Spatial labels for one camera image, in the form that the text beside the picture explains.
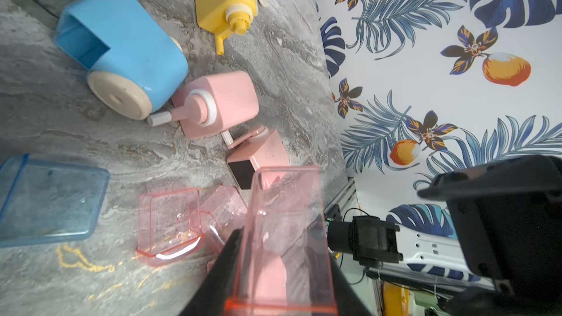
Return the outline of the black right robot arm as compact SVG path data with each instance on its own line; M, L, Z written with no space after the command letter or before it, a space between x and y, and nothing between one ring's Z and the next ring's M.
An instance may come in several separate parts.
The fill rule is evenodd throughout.
M446 203L399 223L374 216L331 221L328 245L367 273L391 263L423 272L423 282L450 294L450 315L561 314L561 159L524 156L438 175L419 190Z

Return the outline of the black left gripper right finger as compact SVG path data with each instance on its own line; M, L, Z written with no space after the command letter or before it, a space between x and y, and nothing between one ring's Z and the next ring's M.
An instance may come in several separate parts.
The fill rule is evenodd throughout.
M332 267L332 285L338 316L371 316L338 267Z

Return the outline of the yellow pencil sharpener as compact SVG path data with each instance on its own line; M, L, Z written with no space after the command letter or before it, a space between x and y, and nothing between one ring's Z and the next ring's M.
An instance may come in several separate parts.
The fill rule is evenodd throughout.
M258 0L195 0L198 26L215 37L216 53L225 52L224 41L244 35L258 15Z

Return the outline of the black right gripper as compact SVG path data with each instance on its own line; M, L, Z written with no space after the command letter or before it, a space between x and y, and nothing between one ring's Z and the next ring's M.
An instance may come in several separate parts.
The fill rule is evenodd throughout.
M534 155L437 176L469 270L493 281L454 296L451 315L561 314L561 159Z

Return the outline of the clear red-rimmed sharpener tray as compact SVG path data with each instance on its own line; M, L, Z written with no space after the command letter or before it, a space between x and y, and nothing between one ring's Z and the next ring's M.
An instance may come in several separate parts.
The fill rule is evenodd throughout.
M225 315L336 315L316 167L253 175L236 278Z

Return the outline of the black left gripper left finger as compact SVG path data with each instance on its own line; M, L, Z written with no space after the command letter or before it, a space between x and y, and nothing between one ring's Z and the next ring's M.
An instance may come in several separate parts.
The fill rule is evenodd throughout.
M218 316L225 314L225 303L232 295L243 229L230 235L206 279L179 313L180 316Z

